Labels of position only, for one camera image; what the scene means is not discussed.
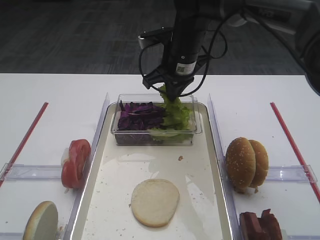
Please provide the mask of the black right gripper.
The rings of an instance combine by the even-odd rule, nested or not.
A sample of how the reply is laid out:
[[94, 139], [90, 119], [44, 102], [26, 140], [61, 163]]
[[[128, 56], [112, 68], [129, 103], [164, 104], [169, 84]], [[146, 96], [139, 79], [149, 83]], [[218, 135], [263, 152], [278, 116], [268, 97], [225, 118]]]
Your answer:
[[149, 89], [154, 84], [164, 83], [170, 101], [180, 97], [207, 61], [206, 57], [199, 56], [205, 34], [202, 26], [174, 26], [170, 43], [163, 45], [161, 64], [143, 77], [143, 85]]

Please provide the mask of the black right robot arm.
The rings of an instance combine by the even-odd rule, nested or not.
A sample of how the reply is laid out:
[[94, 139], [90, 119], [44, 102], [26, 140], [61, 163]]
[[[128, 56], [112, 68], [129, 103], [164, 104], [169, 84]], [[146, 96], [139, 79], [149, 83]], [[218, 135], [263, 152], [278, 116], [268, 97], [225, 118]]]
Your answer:
[[320, 3], [317, 0], [177, 0], [173, 27], [144, 32], [139, 37], [142, 50], [162, 44], [161, 64], [142, 76], [150, 89], [165, 84], [163, 91], [173, 101], [185, 95], [200, 69], [207, 70], [213, 59], [203, 48], [210, 21], [241, 26], [255, 22], [277, 40], [279, 32], [294, 35], [290, 55], [303, 69], [311, 88], [320, 91]]

